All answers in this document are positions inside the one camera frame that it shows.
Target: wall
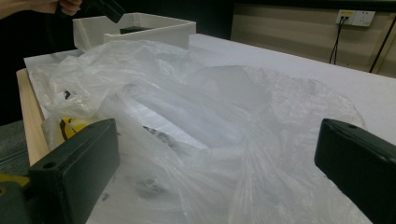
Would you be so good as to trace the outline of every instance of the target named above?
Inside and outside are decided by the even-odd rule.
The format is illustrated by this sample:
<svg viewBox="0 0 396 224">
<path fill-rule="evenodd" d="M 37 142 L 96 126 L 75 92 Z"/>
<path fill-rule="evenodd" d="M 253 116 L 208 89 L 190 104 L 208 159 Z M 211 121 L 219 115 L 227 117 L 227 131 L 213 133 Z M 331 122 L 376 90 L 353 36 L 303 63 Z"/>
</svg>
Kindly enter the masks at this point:
<svg viewBox="0 0 396 224">
<path fill-rule="evenodd" d="M 395 39 L 393 39 L 389 51 L 386 54 L 386 57 L 382 62 L 377 73 L 385 77 L 396 78 L 396 40 Z"/>
<path fill-rule="evenodd" d="M 231 39 L 328 63 L 338 9 L 235 4 Z M 343 26 L 337 65 L 369 71 L 383 42 L 391 13 L 376 12 L 371 26 Z"/>
</svg>

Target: black object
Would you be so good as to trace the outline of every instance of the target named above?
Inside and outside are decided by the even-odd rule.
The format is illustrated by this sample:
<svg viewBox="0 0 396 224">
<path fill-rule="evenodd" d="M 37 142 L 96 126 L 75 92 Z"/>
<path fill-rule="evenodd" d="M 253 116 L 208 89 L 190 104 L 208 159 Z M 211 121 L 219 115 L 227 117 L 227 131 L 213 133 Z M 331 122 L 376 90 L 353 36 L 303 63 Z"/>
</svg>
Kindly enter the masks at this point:
<svg viewBox="0 0 396 224">
<path fill-rule="evenodd" d="M 84 0 L 82 4 L 84 4 L 84 6 L 81 7 L 94 7 L 115 23 L 119 22 L 119 20 L 125 13 L 125 9 L 114 0 Z M 62 7 L 59 3 L 56 8 L 55 14 L 59 15 L 62 18 L 66 17 L 66 14 L 62 12 Z"/>
<path fill-rule="evenodd" d="M 374 224 L 396 223 L 396 146 L 324 119 L 315 164 Z"/>
<path fill-rule="evenodd" d="M 24 188 L 0 183 L 0 223 L 86 223 L 119 164 L 115 120 L 90 124 L 34 164 Z"/>
<path fill-rule="evenodd" d="M 129 33 L 146 31 L 146 30 L 151 30 L 151 28 L 141 27 L 141 26 L 130 26 L 130 27 L 120 29 L 120 34 L 125 35 L 125 34 L 129 34 Z"/>
<path fill-rule="evenodd" d="M 338 40 L 340 39 L 341 30 L 343 29 L 343 25 L 346 22 L 346 17 L 341 17 L 340 23 L 338 23 L 338 33 L 337 38 L 335 39 L 334 47 L 332 48 L 332 54 L 330 55 L 329 63 L 332 63 L 332 56 L 334 55 L 333 64 L 337 61 L 337 53 L 338 53 Z"/>
</svg>

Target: white cardboard box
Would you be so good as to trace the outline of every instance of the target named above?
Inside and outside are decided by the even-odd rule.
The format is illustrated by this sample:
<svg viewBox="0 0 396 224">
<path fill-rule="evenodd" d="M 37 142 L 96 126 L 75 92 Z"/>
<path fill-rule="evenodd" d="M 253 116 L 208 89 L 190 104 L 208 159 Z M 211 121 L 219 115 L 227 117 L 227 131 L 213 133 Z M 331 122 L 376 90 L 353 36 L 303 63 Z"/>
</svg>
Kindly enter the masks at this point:
<svg viewBox="0 0 396 224">
<path fill-rule="evenodd" d="M 120 34 L 120 29 L 128 27 L 149 28 L 129 34 Z M 106 16 L 73 19 L 73 36 L 76 48 L 86 52 L 111 40 L 152 40 L 189 48 L 189 35 L 196 33 L 194 21 L 149 15 L 126 13 L 118 23 Z"/>
</svg>

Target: floor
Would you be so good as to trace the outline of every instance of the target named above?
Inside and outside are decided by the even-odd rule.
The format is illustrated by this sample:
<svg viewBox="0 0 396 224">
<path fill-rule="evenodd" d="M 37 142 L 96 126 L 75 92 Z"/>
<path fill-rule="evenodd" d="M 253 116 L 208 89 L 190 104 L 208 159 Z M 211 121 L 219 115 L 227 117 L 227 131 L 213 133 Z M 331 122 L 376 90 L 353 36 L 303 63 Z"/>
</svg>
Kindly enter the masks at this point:
<svg viewBox="0 0 396 224">
<path fill-rule="evenodd" d="M 0 126 L 0 173 L 27 175 L 29 157 L 23 121 Z"/>
</svg>

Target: yellow object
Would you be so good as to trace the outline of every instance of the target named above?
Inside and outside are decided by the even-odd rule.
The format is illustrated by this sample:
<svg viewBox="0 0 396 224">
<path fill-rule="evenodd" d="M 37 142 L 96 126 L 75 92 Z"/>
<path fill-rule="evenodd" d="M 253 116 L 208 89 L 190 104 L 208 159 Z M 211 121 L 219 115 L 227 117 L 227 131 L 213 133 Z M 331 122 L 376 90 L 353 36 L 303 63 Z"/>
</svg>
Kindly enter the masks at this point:
<svg viewBox="0 0 396 224">
<path fill-rule="evenodd" d="M 27 183 L 29 183 L 30 179 L 23 175 L 4 175 L 0 174 L 0 182 L 17 182 L 24 187 Z"/>
<path fill-rule="evenodd" d="M 81 131 L 88 125 L 84 119 L 73 119 L 64 117 L 61 120 L 60 126 L 64 140 L 71 138 L 73 135 Z"/>
<path fill-rule="evenodd" d="M 340 10 L 338 12 L 339 15 L 341 16 L 353 16 L 355 14 L 354 10 Z"/>
</svg>

